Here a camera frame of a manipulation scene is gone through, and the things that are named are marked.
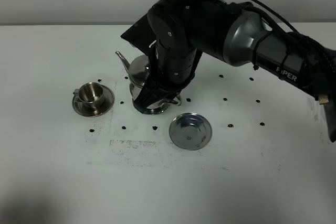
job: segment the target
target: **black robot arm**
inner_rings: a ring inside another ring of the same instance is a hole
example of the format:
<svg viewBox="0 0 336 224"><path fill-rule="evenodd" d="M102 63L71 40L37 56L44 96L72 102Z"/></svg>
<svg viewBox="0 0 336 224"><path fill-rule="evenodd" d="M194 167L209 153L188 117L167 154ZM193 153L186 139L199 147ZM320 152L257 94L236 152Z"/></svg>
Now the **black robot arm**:
<svg viewBox="0 0 336 224"><path fill-rule="evenodd" d="M150 75L134 101L139 111L174 98L193 79L205 52L232 66L252 62L315 97L324 104L329 136L336 141L336 54L296 30L284 32L250 2L159 0L122 38L149 57Z"/></svg>

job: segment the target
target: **white table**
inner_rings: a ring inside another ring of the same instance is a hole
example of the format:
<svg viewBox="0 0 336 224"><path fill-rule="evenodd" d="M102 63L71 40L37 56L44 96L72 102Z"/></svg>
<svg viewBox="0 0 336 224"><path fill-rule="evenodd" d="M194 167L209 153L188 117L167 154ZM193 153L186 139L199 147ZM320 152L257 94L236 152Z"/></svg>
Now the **white table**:
<svg viewBox="0 0 336 224"><path fill-rule="evenodd" d="M294 25L336 48L336 23ZM251 64L203 55L181 107L140 114L114 54L140 55L120 38L128 27L0 27L2 203L48 197L60 223L336 222L336 147L322 107ZM115 104L81 117L72 92L98 79ZM170 141L169 124L183 112L210 121L205 148Z"/></svg>

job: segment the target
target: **metal saucer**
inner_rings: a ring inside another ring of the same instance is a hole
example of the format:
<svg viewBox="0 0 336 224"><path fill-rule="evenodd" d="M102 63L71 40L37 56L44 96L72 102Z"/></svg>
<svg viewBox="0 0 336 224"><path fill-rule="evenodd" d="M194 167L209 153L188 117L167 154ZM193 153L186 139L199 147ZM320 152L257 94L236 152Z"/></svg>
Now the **metal saucer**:
<svg viewBox="0 0 336 224"><path fill-rule="evenodd" d="M102 105L100 105L96 109L90 109L88 107L83 106L83 104L79 101L78 96L76 95L73 96L72 107L77 114L93 118L105 114L112 108L114 104L114 94L112 90L110 90L108 87L104 85L101 86L104 89L105 100L102 103Z"/></svg>
<svg viewBox="0 0 336 224"><path fill-rule="evenodd" d="M171 122L169 136L176 146L194 151L209 143L212 128L203 116L196 113L185 113Z"/></svg>

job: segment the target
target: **stainless steel cup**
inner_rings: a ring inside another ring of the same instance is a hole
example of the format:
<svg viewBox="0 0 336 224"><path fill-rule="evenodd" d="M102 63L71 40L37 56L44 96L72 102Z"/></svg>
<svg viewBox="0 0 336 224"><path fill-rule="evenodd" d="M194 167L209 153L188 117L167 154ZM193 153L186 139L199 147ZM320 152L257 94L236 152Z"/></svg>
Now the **stainless steel cup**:
<svg viewBox="0 0 336 224"><path fill-rule="evenodd" d="M95 82L84 84L79 89L75 89L73 94L85 107L90 109L97 109L105 100L103 87Z"/></svg>

